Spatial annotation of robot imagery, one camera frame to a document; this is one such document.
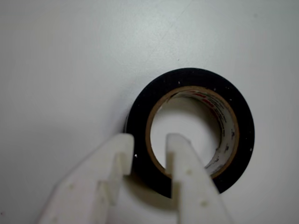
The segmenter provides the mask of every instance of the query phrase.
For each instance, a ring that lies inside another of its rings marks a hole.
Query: white table
[[[222,75],[253,114],[251,161],[221,195],[232,218],[298,223],[298,11],[296,0],[1,1],[0,223],[33,223],[142,88],[182,67]],[[174,224],[168,202],[126,179],[108,223]]]

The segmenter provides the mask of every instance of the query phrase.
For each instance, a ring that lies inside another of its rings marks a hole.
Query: tape roll
[[[228,80],[207,70],[185,68],[167,72],[139,94],[125,125],[125,132],[135,139],[133,169],[153,190],[171,197],[171,175],[153,153],[150,129],[158,109],[174,97],[195,98],[216,117],[221,140],[205,168],[222,193],[240,178],[250,161],[254,123],[241,93]]]

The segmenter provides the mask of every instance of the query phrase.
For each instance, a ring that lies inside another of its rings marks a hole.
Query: tape inner edge
[[[150,142],[150,129],[155,114],[163,103],[171,98],[184,97],[194,98],[211,110],[214,114],[221,130],[221,141],[219,147],[215,150],[215,154],[211,161],[205,166],[207,172],[212,178],[219,176],[231,164],[235,157],[239,143],[239,126],[235,113],[229,103],[218,93],[213,90],[201,86],[184,86],[179,87],[162,96],[153,106],[149,113],[145,130],[145,143],[147,152],[154,165],[166,176],[171,178],[171,175],[166,173],[165,168],[156,159]]]

